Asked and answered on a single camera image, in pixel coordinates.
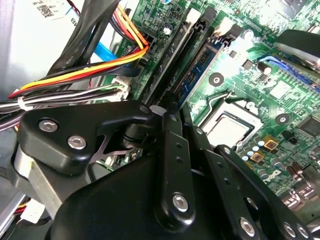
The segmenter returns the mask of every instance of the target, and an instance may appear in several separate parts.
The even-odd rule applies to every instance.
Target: chip
[[[314,138],[320,135],[320,120],[314,117],[308,117],[298,127],[300,130]]]
[[[276,9],[276,11],[286,19],[293,19],[308,0],[268,0],[267,4]]]
[[[244,64],[242,65],[242,67],[244,67],[247,70],[250,70],[252,68],[252,66],[254,65],[254,63],[250,60],[246,60],[244,62]]]

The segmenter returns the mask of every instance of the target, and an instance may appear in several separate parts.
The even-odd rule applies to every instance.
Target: white wire
[[[26,100],[24,101],[25,105],[28,104],[34,104],[34,103],[38,103],[38,102],[47,102],[47,101],[51,101],[51,100],[56,100],[56,99],[67,99],[67,98],[74,98],[74,97],[78,97],[81,95],[85,95],[85,94],[89,94],[98,90],[102,90],[102,89],[115,89],[115,88],[121,88],[120,85],[116,85],[116,84],[110,84],[110,85],[105,85],[105,86],[99,86],[93,89],[89,89],[89,90],[84,90],[81,92],[76,92],[76,93],[68,93],[68,94],[61,94],[61,95],[55,95],[55,96],[46,96],[46,97],[40,97],[40,98],[36,98],[36,99],[31,99],[31,100]],[[10,107],[17,107],[19,106],[18,102],[13,102],[13,103],[4,103],[4,104],[0,104],[0,109],[3,108],[10,108]]]

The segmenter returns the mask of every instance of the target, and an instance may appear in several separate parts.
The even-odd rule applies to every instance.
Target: integrated circuit
[[[308,0],[268,0],[267,4],[276,9],[286,19],[291,20],[301,11],[307,2]]]
[[[313,116],[307,117],[298,128],[315,138],[320,135],[320,120]]]

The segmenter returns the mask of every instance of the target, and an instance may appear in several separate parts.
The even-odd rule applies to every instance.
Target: orange wire
[[[129,24],[129,26],[132,28],[132,30],[135,32],[135,34],[139,37],[139,39],[142,41],[142,43],[144,45],[148,45],[148,42],[145,40],[145,38],[141,35],[141,33],[139,32],[139,30],[136,28],[136,26],[134,25],[134,23],[131,21],[131,19],[128,17],[128,15],[126,14],[125,10],[123,10],[123,8],[118,5],[117,9],[121,12],[121,15],[124,17],[124,19],[127,21],[127,23]]]

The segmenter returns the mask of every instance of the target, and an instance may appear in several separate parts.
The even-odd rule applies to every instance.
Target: electrolytic capacitor
[[[256,68],[264,75],[269,75],[272,72],[272,68],[262,61],[257,64]]]
[[[244,148],[244,151],[247,156],[252,157],[254,155],[254,151],[252,151],[251,147],[247,146]]]
[[[296,161],[294,161],[293,163],[291,163],[291,166],[293,167],[294,171],[297,174],[302,174],[304,171],[302,170],[302,167],[299,165],[299,163],[297,163]]]
[[[249,144],[252,151],[257,152],[259,151],[260,147],[253,141]]]
[[[267,179],[267,178],[269,177],[269,174],[268,174],[267,171],[264,170],[264,169],[260,169],[260,170],[258,171],[258,174],[260,175],[260,177],[261,177],[262,179]]]
[[[271,164],[277,169],[284,168],[284,164],[277,157],[274,157],[274,158],[271,159]]]
[[[262,137],[260,137],[260,136],[256,136],[256,137],[254,138],[254,141],[256,142],[256,144],[257,144],[259,147],[264,146],[265,143],[266,143],[266,142],[262,139]]]
[[[292,166],[287,166],[286,170],[288,171],[288,173],[291,175],[291,177],[293,177],[294,179],[297,178],[299,175],[296,173],[296,171],[294,170],[294,168]]]
[[[239,153],[239,157],[243,160],[243,161],[248,161],[249,157],[247,156],[247,153],[242,151]]]

